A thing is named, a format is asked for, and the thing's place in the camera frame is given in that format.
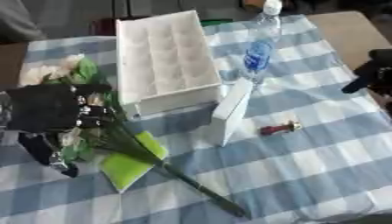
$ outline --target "white cardboard box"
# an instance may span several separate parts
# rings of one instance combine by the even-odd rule
[[[116,26],[119,96],[128,118],[220,99],[221,79],[196,11]]]
[[[250,80],[240,78],[213,111],[209,134],[211,142],[226,145],[245,116],[253,86]]]

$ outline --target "white flower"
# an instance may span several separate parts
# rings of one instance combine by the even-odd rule
[[[75,55],[69,55],[65,59],[63,59],[60,63],[59,66],[63,69],[72,71],[74,70],[78,65],[79,62],[84,59],[84,54],[75,54]]]
[[[42,82],[45,76],[52,74],[55,71],[57,71],[56,66],[40,66],[31,68],[26,73],[22,73],[20,75],[19,86],[25,87],[29,85],[38,85]]]
[[[59,66],[40,66],[28,70],[20,75],[19,86],[25,87],[29,85],[38,85],[48,74],[49,80],[57,80],[58,78],[69,75],[79,62],[84,59],[84,54],[70,55],[63,59]]]
[[[66,147],[78,143],[81,140],[80,133],[81,129],[73,128],[70,132],[59,134],[61,145]]]

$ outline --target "sponge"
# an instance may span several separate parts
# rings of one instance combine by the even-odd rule
[[[135,137],[159,158],[164,159],[167,156],[167,149],[162,147],[150,132],[144,131]],[[113,153],[101,162],[101,170],[119,193],[125,192],[153,166],[154,164],[141,162],[121,153]]]

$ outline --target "lighter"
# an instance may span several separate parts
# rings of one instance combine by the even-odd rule
[[[280,126],[267,126],[260,128],[260,134],[263,136],[270,136],[279,131],[294,131],[301,128],[301,124],[299,122],[289,121],[288,124],[280,125]]]

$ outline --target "tablecloth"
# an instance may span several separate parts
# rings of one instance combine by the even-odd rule
[[[252,22],[205,28],[223,82],[238,76]],[[114,37],[32,42],[24,61],[51,65],[85,53],[116,84]],[[235,218],[159,169],[124,194],[92,164],[68,178],[39,165],[17,146],[0,149],[0,223],[315,223],[392,210],[392,129],[363,90],[342,94],[352,78],[304,16],[283,18],[283,36],[252,94],[241,127],[225,147],[210,144],[215,104],[144,117],[168,148],[168,160],[251,213]],[[291,133],[257,130],[295,120]]]

